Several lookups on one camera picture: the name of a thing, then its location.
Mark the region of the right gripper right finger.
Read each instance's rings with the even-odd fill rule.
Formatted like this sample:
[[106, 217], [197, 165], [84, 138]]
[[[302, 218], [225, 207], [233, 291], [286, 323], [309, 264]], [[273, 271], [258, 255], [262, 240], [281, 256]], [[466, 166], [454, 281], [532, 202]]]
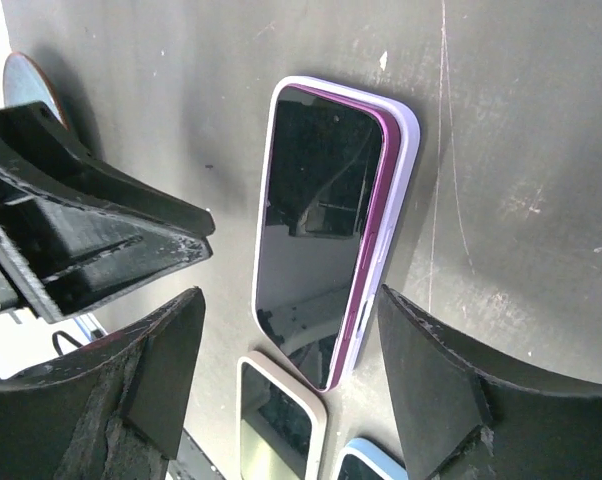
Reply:
[[602, 479], [602, 385], [506, 355], [383, 286], [377, 310], [411, 479]]

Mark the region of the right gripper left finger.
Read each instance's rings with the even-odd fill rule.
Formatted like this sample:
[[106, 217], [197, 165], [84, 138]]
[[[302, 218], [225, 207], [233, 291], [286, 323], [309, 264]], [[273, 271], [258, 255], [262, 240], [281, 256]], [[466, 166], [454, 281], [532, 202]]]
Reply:
[[0, 479], [163, 479], [177, 456], [206, 304], [146, 317], [0, 379]]

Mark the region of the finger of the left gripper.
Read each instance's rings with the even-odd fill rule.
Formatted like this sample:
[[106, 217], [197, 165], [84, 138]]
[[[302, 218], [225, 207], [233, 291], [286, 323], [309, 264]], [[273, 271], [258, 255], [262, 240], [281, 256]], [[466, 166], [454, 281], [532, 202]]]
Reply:
[[0, 179], [72, 206], [211, 235], [210, 212], [95, 158], [42, 102], [0, 109]]
[[49, 323], [89, 313], [209, 259], [210, 235], [72, 206], [0, 179], [0, 312]]

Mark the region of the light blue phone case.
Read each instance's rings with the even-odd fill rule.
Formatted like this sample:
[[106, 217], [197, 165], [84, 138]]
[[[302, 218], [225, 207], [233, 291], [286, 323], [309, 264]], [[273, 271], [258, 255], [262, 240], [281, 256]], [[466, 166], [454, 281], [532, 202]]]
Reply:
[[331, 475], [332, 480], [338, 480], [338, 470], [346, 454], [353, 454], [363, 459], [370, 467], [379, 473], [382, 480], [407, 480], [405, 468], [372, 441], [357, 437], [351, 439], [339, 452], [336, 466]]

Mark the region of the cream white phone case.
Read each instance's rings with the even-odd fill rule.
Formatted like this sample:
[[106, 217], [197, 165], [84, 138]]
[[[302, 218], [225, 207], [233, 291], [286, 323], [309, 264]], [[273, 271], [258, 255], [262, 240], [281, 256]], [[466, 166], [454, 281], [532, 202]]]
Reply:
[[259, 351], [237, 363], [236, 426], [242, 479], [319, 477], [328, 413], [314, 391]]

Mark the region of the silver edged black phone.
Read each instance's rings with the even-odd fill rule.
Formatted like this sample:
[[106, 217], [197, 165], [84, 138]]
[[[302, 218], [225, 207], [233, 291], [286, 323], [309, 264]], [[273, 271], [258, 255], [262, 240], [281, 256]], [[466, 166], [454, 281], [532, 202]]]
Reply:
[[250, 364], [241, 371], [243, 479], [303, 479], [312, 425], [305, 410]]

